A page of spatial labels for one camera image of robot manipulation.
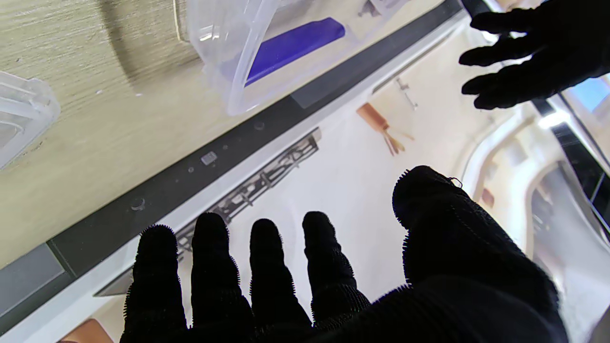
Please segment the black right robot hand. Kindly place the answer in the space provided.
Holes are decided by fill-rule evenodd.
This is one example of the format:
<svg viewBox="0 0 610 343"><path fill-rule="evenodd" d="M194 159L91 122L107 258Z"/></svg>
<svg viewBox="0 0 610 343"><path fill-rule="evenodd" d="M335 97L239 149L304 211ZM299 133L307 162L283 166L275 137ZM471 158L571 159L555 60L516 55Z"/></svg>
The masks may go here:
<svg viewBox="0 0 610 343"><path fill-rule="evenodd" d="M406 285L375 302L357 288L323 212L302 223L312 317L295 294L276 225L251 229L251 300L229 252L220 215L202 213L192 239L187 325L177 239L143 230L124 306L122 343L566 343L558 291L547 274L452 178L429 166L406 170L394 214L407 234Z"/></svg>

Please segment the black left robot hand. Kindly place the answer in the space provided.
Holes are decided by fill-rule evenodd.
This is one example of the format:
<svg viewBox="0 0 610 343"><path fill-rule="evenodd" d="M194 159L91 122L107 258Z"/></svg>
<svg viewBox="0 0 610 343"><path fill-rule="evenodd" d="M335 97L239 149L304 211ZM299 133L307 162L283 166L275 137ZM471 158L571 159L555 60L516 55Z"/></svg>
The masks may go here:
<svg viewBox="0 0 610 343"><path fill-rule="evenodd" d="M492 46L468 50L460 65L487 67L521 60L462 86L482 110L508 109L547 99L609 72L610 3L607 0L549 0L533 9L477 14L470 23L488 33L521 33Z"/></svg>

